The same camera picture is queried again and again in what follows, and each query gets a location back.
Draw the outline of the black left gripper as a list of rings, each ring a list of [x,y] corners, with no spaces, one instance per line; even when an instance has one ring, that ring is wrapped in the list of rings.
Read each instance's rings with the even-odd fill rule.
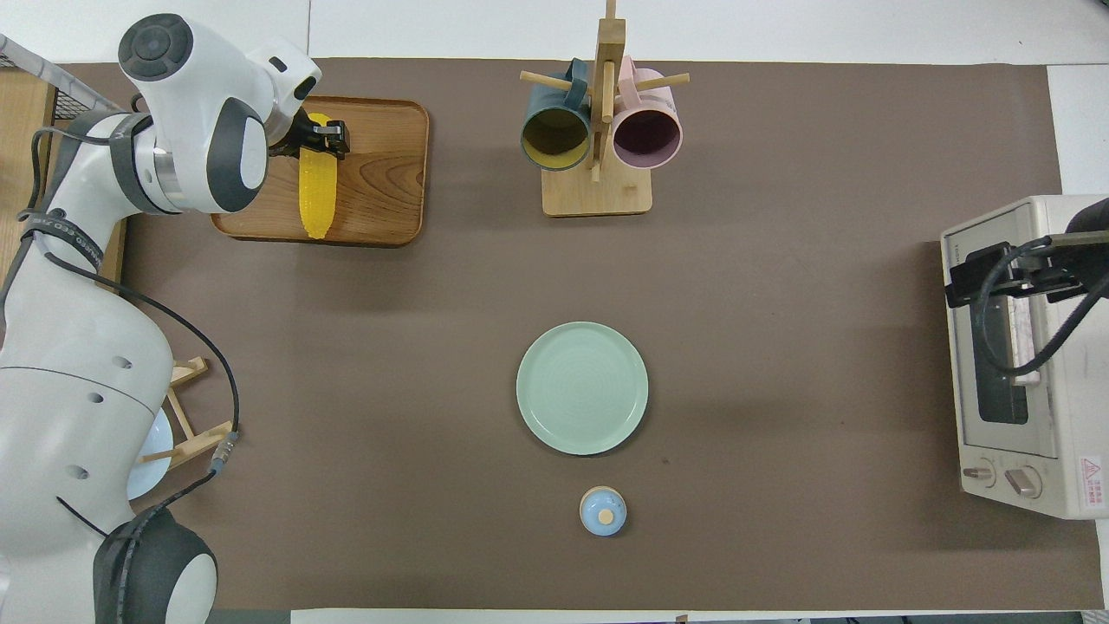
[[[313,153],[330,153],[334,158],[346,158],[350,151],[346,124],[328,122],[328,133],[318,131],[324,127],[326,124],[312,120],[305,110],[298,110],[284,137],[269,147],[269,157],[298,158],[301,150],[306,149]]]

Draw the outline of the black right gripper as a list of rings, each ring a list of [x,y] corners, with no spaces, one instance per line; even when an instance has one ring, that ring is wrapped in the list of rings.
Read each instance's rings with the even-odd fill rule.
[[[1007,253],[1045,236],[1050,244],[1011,260],[990,296],[1046,295],[1057,303],[1097,291],[1106,276],[1106,198],[1022,198],[955,226],[947,308],[977,300]]]

